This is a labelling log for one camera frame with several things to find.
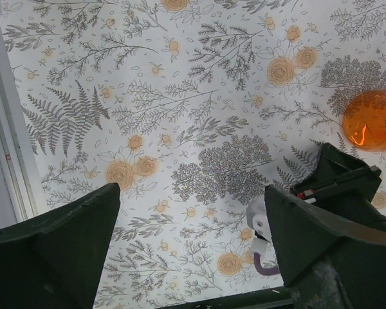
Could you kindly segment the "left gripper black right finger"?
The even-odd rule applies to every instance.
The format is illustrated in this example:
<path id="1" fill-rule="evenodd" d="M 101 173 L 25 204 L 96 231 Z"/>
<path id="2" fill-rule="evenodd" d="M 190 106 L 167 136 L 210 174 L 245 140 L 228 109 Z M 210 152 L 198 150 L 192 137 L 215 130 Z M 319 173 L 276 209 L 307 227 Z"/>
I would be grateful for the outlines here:
<path id="1" fill-rule="evenodd" d="M 386 308 L 386 219 L 351 221 L 269 185 L 265 204 L 295 308 Z"/>

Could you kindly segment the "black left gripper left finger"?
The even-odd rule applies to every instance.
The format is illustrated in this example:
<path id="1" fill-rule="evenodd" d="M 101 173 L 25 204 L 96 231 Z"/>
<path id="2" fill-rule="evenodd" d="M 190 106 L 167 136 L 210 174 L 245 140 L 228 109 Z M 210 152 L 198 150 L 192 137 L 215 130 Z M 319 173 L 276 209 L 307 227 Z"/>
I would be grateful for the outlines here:
<path id="1" fill-rule="evenodd" d="M 92 308 L 119 210 L 109 183 L 0 229 L 0 308 Z"/>

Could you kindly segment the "orange glass carafe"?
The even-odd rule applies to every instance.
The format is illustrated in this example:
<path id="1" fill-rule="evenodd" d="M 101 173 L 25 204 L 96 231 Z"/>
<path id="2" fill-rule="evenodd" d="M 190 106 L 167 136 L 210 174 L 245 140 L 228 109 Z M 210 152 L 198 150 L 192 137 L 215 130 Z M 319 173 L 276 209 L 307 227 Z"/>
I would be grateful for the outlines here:
<path id="1" fill-rule="evenodd" d="M 343 114 L 345 137 L 363 151 L 386 151 L 386 90 L 356 96 Z"/>

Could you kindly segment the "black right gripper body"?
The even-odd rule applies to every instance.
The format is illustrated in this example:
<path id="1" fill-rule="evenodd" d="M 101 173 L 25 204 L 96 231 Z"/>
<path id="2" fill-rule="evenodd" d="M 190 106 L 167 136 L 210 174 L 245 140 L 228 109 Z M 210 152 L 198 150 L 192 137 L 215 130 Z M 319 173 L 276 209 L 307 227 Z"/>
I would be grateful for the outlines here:
<path id="1" fill-rule="evenodd" d="M 324 143 L 313 172 L 292 185 L 290 193 L 349 221 L 386 232 L 386 217 L 371 204 L 380 175 L 379 167 Z"/>

